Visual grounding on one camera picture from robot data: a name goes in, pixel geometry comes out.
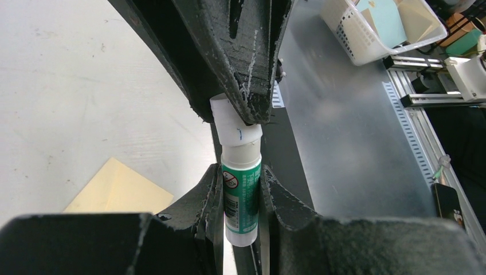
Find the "green white glue stick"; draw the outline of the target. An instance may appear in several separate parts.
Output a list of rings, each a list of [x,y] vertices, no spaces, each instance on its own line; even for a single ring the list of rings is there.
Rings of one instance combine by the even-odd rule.
[[[251,245],[258,235],[261,161],[260,140],[222,148],[225,234],[236,247]]]

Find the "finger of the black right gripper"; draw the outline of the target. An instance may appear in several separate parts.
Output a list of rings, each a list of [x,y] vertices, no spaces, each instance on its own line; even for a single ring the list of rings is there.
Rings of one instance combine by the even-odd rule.
[[[201,91],[190,106],[213,122],[209,100],[225,95],[247,125],[271,116],[271,91],[292,1],[175,1],[195,55],[202,59],[191,77]]]
[[[214,117],[210,98],[222,91],[215,74],[197,49],[175,1],[110,1],[153,52],[192,110],[205,122]]]

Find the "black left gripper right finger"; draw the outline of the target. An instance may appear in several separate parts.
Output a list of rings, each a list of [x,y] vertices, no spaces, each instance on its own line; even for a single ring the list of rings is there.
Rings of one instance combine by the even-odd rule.
[[[466,232],[438,218],[336,218],[309,208],[263,166],[264,274],[484,274]]]

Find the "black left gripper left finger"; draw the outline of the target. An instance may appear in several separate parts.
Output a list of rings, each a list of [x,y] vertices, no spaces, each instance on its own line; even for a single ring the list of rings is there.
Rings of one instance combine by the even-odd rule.
[[[222,175],[157,214],[37,214],[1,228],[2,274],[221,274]]]

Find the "cream paper envelope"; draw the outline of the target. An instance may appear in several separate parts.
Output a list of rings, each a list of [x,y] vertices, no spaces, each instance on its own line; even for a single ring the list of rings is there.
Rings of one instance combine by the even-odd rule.
[[[64,213],[158,213],[173,195],[115,158],[110,158]]]

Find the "white glue stick cap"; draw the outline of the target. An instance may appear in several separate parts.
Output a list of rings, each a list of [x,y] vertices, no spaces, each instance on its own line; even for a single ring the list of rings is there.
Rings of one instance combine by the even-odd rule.
[[[222,146],[243,146],[262,137],[261,126],[246,125],[225,94],[212,97],[210,106]]]

